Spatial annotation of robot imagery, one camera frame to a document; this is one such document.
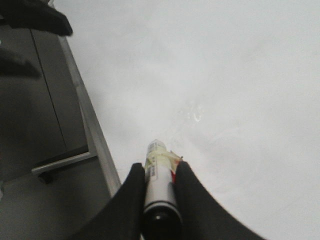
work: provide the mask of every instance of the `white surface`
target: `white surface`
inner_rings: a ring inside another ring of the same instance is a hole
[[[55,5],[122,181],[160,139],[267,239],[320,239],[318,0]]]

